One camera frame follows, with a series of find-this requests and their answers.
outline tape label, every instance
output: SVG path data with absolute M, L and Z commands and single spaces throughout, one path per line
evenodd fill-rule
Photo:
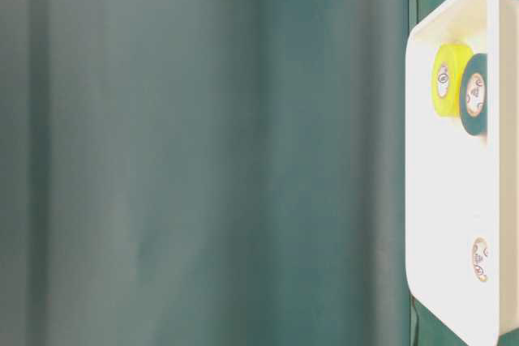
M 487 242 L 483 238 L 478 238 L 472 245 L 472 266 L 474 268 L 474 273 L 476 274 L 476 277 L 478 277 L 478 280 L 483 283 L 488 280 L 488 275 L 485 272 L 485 265 L 487 259 Z
M 467 84 L 465 94 L 467 113 L 471 117 L 477 117 L 483 110 L 485 102 L 485 81 L 479 73 L 474 73 Z
M 448 92 L 448 66 L 444 62 L 441 64 L 440 68 L 438 69 L 438 96 L 442 99 L 447 96 Z

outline tape roll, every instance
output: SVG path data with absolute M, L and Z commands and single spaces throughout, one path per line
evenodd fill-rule
M 470 135 L 487 132 L 487 55 L 472 56 L 465 67 L 460 90 L 460 117 Z
M 472 49 L 463 44 L 441 45 L 436 53 L 431 77 L 431 95 L 435 111 L 441 117 L 460 113 L 460 85 Z

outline white tray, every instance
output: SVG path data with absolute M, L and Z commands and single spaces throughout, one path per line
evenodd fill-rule
M 519 327 L 517 163 L 519 1 L 446 0 L 405 54 L 405 267 L 411 293 L 470 346 Z M 439 117 L 431 72 L 440 45 L 487 54 L 487 134 Z M 472 247 L 488 246 L 487 280 Z

